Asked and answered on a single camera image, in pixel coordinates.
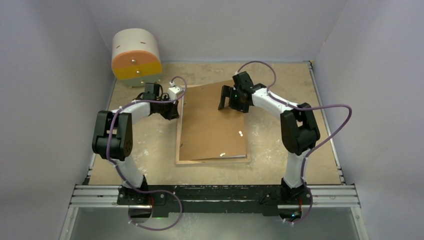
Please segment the glossy photo print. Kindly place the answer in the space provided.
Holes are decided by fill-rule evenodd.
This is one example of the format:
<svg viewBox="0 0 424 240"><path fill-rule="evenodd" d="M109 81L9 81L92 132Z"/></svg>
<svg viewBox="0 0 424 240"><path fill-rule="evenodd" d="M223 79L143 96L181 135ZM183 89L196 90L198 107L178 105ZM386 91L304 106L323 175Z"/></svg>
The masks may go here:
<svg viewBox="0 0 424 240"><path fill-rule="evenodd" d="M247 154L227 155L225 152L223 152L219 156L206 158L206 160L245 159L247 158L247 156L248 156Z"/></svg>

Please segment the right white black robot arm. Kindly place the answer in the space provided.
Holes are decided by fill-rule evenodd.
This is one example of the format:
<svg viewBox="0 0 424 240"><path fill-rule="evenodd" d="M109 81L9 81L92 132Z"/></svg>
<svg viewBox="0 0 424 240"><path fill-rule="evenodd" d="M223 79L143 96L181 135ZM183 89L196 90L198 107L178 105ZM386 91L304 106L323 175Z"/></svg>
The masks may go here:
<svg viewBox="0 0 424 240"><path fill-rule="evenodd" d="M291 103L275 95L262 83L253 83L245 71L233 77L233 85L221 88L218 109L225 106L242 113L258 107L280 120L281 139L288 152L284 177L281 180L282 200L288 204L300 198L306 189L304 172L307 153L321 138L314 113L308 103Z"/></svg>

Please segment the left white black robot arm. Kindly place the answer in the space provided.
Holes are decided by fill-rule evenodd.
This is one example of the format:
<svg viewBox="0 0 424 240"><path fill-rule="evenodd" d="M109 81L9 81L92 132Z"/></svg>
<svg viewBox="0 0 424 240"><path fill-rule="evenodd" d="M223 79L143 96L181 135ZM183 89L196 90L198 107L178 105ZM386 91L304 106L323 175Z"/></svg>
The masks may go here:
<svg viewBox="0 0 424 240"><path fill-rule="evenodd" d="M115 168L122 187L130 189L129 197L138 205L148 201L150 191L132 157L133 124L155 114L166 120L179 118L178 104L184 93L185 89L173 83L166 92L158 83L147 83L130 103L97 113L92 150Z"/></svg>

